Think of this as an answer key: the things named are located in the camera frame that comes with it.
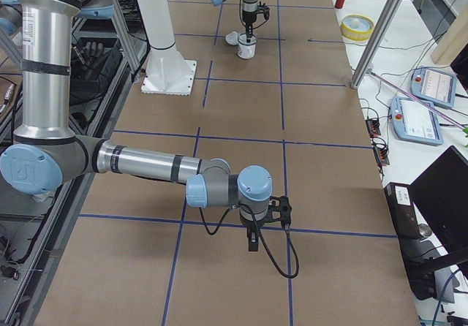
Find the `wooden board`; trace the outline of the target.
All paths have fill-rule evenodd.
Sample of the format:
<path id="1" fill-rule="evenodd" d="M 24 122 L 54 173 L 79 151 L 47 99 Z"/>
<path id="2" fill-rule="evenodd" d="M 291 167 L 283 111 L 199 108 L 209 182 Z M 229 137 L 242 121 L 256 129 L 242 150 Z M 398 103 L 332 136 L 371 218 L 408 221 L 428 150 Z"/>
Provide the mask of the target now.
<path id="1" fill-rule="evenodd" d="M 465 7 L 431 53 L 435 64 L 450 65 L 467 45 L 468 9 Z"/>

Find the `near teach pendant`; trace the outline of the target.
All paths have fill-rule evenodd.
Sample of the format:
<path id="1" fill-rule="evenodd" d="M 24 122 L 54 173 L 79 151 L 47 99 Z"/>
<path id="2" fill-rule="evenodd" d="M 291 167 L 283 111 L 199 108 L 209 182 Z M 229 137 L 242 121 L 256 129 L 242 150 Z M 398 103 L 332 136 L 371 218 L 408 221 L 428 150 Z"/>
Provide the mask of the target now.
<path id="1" fill-rule="evenodd" d="M 394 97 L 390 103 L 393 130 L 400 140 L 426 145 L 442 145 L 437 115 L 410 98 Z"/>

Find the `black monitor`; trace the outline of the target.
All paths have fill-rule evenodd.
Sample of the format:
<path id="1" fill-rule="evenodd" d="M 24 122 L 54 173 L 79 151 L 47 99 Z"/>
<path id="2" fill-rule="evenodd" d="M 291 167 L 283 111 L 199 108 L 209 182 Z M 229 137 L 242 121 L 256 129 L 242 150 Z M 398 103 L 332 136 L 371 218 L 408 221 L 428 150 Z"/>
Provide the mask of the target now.
<path id="1" fill-rule="evenodd" d="M 447 252 L 467 247 L 467 158 L 455 146 L 410 184 L 409 194 Z"/>

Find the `far teach pendant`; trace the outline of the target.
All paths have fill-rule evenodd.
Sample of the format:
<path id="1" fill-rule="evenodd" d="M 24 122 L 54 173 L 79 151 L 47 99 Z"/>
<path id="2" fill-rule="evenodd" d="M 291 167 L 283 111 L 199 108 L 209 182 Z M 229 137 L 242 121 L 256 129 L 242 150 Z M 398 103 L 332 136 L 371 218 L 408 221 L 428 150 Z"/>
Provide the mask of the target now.
<path id="1" fill-rule="evenodd" d="M 410 90 L 418 98 L 451 109 L 456 97 L 456 77 L 432 67 L 420 67 L 412 73 Z"/>

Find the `upper orange black adapter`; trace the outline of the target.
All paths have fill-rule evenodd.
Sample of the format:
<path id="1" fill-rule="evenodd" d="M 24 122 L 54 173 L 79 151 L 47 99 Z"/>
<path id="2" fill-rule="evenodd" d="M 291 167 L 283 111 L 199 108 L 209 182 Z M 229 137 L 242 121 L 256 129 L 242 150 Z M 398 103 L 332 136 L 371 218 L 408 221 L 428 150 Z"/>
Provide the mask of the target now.
<path id="1" fill-rule="evenodd" d="M 380 120 L 378 118 L 367 118 L 365 122 L 370 137 L 377 137 L 381 135 Z"/>

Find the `black computer box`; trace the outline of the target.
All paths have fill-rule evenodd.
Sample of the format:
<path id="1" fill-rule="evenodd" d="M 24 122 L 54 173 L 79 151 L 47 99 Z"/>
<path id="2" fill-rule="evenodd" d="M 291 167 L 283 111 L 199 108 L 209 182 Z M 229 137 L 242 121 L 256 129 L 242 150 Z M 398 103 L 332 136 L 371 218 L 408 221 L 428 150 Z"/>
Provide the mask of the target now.
<path id="1" fill-rule="evenodd" d="M 419 223 L 417 220 L 414 202 L 409 193 L 409 185 L 390 182 L 384 191 L 398 238 L 420 240 L 432 235 L 430 226 Z"/>

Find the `white enamel mug blue rim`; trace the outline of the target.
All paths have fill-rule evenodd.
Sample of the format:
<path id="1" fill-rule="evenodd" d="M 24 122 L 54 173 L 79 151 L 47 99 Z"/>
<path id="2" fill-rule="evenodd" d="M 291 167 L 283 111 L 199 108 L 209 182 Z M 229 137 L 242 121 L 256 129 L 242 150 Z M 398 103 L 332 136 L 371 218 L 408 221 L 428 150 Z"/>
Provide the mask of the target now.
<path id="1" fill-rule="evenodd" d="M 251 59 L 255 55 L 256 45 L 245 46 L 238 45 L 238 57 L 242 59 Z"/>

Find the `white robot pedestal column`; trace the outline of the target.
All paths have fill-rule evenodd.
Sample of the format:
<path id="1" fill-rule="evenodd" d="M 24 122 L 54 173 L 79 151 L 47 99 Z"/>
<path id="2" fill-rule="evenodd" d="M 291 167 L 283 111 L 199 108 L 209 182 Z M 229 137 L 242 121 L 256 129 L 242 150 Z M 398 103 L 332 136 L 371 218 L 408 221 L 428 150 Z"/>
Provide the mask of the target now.
<path id="1" fill-rule="evenodd" d="M 145 94 L 188 96 L 197 62 L 178 52 L 167 0 L 137 0 L 150 52 L 142 84 Z"/>

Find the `lower orange black adapter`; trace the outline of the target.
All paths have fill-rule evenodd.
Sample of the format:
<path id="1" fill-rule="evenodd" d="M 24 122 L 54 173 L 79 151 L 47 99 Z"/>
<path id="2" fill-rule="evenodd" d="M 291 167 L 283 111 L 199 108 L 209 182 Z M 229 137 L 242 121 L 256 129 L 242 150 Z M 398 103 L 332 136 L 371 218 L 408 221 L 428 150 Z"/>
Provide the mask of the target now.
<path id="1" fill-rule="evenodd" d="M 377 165 L 379 167 L 388 166 L 390 164 L 387 148 L 379 148 L 377 146 L 374 146 L 373 152 Z"/>

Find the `yellow tape roll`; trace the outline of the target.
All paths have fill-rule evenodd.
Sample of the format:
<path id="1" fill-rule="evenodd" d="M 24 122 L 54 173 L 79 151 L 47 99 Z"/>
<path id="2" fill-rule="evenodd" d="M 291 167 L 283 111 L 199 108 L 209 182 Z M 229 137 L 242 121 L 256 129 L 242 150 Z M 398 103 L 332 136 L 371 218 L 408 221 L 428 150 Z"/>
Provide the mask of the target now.
<path id="1" fill-rule="evenodd" d="M 364 15 L 347 15 L 340 24 L 343 37 L 362 42 L 370 38 L 374 31 L 375 24 L 372 19 Z"/>

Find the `orange black adapter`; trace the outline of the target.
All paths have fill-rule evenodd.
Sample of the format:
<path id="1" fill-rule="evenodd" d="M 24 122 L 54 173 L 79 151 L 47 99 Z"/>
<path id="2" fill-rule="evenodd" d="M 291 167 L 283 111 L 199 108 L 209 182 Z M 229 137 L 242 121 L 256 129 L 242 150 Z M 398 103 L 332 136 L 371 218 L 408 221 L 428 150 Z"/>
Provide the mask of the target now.
<path id="1" fill-rule="evenodd" d="M 387 148 L 379 148 L 377 146 L 374 146 L 373 152 L 377 165 L 379 167 L 388 166 L 390 164 Z"/>
<path id="2" fill-rule="evenodd" d="M 380 120 L 378 118 L 367 118 L 365 122 L 370 137 L 377 137 L 381 135 Z"/>

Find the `aluminium frame post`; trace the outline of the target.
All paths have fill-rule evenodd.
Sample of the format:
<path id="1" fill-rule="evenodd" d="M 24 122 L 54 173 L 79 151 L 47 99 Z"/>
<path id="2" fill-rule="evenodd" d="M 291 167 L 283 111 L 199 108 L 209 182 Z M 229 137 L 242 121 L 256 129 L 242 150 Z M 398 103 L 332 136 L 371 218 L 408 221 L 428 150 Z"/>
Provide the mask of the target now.
<path id="1" fill-rule="evenodd" d="M 370 64 L 379 49 L 381 41 L 385 36 L 388 27 L 396 14 L 402 0 L 387 0 L 383 10 L 379 16 L 377 24 L 375 25 L 374 31 L 369 38 L 369 42 L 366 45 L 364 52 L 358 62 L 355 72 L 350 81 L 350 87 L 352 89 L 358 89 L 364 75 L 368 72 Z"/>

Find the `white ceramic lid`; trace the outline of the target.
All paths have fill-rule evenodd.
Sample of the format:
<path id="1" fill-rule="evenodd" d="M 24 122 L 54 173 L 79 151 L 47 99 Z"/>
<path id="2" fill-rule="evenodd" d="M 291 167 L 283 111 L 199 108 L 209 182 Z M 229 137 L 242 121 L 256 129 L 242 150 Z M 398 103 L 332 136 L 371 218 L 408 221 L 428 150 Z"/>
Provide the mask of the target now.
<path id="1" fill-rule="evenodd" d="M 230 46 L 237 46 L 238 45 L 238 32 L 231 31 L 224 37 L 225 42 Z"/>

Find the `teach pendant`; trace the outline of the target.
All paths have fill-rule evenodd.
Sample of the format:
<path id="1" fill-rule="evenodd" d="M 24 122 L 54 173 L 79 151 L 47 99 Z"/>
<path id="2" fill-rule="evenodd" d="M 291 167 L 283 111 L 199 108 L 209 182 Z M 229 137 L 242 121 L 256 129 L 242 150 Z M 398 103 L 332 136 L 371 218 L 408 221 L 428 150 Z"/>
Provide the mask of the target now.
<path id="1" fill-rule="evenodd" d="M 393 130 L 400 140 L 426 145 L 442 145 L 437 115 L 410 98 L 394 97 L 390 103 Z"/>
<path id="2" fill-rule="evenodd" d="M 410 90 L 418 98 L 451 109 L 456 97 L 456 77 L 432 67 L 420 67 L 412 73 Z"/>

